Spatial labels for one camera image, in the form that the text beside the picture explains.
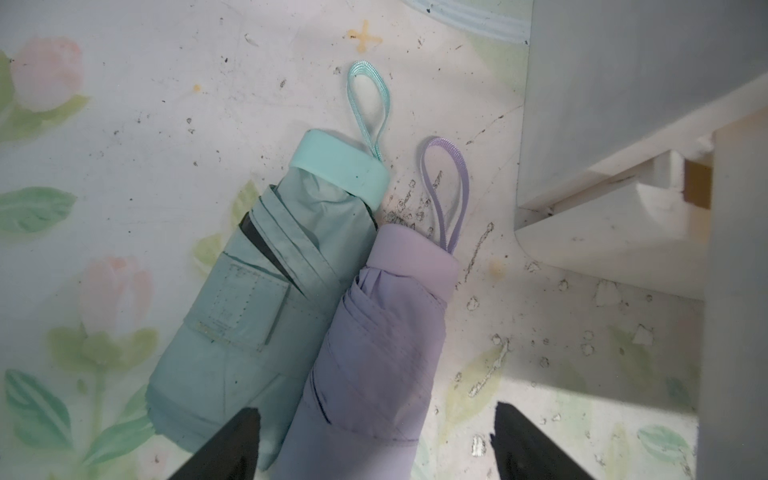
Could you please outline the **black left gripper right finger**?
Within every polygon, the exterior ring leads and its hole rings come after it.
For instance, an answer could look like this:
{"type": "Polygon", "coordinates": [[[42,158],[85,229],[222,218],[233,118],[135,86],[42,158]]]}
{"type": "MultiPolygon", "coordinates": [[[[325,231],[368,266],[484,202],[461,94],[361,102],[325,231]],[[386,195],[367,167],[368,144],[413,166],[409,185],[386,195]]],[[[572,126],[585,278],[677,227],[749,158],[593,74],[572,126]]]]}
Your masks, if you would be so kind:
{"type": "Polygon", "coordinates": [[[498,402],[490,436],[501,480],[592,480],[515,406],[498,402]]]}

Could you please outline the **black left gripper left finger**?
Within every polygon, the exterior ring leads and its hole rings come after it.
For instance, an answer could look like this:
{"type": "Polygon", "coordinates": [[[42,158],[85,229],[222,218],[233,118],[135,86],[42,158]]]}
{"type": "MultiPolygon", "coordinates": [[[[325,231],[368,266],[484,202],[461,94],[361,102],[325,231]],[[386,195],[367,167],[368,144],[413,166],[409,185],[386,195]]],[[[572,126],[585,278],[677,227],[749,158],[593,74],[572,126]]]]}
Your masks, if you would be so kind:
{"type": "Polygon", "coordinates": [[[169,480],[253,480],[259,459],[261,416],[243,408],[169,480]]]}

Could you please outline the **mint green umbrella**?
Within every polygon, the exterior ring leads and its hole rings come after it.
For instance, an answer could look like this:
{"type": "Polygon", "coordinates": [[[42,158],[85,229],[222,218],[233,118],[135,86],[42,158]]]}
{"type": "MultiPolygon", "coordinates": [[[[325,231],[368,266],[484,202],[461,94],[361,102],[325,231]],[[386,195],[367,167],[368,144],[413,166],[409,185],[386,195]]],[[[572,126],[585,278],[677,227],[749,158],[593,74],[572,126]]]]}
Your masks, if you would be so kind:
{"type": "Polygon", "coordinates": [[[237,221],[145,394],[154,430],[195,452],[245,408],[257,466],[277,458],[343,293],[368,258],[390,174],[380,133],[358,148],[302,137],[279,183],[237,221]]]}

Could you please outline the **purple umbrella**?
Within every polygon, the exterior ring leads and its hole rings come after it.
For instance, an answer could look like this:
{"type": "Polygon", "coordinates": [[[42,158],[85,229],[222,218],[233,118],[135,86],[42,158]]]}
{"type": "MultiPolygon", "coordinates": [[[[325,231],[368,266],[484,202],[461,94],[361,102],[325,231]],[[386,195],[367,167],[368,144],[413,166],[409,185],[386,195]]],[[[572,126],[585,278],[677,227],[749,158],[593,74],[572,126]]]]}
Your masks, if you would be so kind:
{"type": "Polygon", "coordinates": [[[340,298],[272,479],[407,479],[446,338],[462,224],[381,226],[340,298]]]}

